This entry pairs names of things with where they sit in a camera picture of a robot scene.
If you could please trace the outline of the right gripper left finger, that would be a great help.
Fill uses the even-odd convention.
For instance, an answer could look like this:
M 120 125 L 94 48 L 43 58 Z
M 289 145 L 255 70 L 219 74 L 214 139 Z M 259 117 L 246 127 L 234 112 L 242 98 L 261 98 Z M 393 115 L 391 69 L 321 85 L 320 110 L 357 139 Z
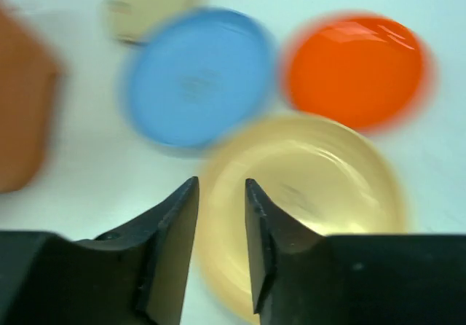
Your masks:
M 92 240 L 1 233 L 3 324 L 179 324 L 200 186 Z

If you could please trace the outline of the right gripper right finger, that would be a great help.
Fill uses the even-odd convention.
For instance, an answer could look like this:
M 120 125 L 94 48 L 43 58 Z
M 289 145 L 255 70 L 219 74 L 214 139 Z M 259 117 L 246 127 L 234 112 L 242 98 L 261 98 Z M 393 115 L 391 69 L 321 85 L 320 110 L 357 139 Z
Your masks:
M 262 324 L 463 324 L 464 235 L 320 235 L 245 182 Z

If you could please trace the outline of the yellow round plate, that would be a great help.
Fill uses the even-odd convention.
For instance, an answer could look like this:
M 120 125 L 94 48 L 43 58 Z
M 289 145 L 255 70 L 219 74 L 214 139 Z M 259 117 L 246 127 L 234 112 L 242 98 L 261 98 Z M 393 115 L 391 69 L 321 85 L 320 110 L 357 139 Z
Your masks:
M 403 190 L 376 147 L 323 117 L 268 117 L 215 146 L 200 179 L 196 255 L 215 296 L 257 324 L 245 229 L 245 182 L 317 233 L 399 233 Z

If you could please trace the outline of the blue round plate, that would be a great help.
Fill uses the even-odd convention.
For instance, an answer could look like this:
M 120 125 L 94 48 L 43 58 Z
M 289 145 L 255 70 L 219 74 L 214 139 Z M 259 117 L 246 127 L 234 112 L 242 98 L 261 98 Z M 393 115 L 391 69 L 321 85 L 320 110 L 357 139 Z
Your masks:
M 156 144 L 204 148 L 263 111 L 274 74 L 275 45 L 260 22 L 201 8 L 149 34 L 127 66 L 122 108 Z

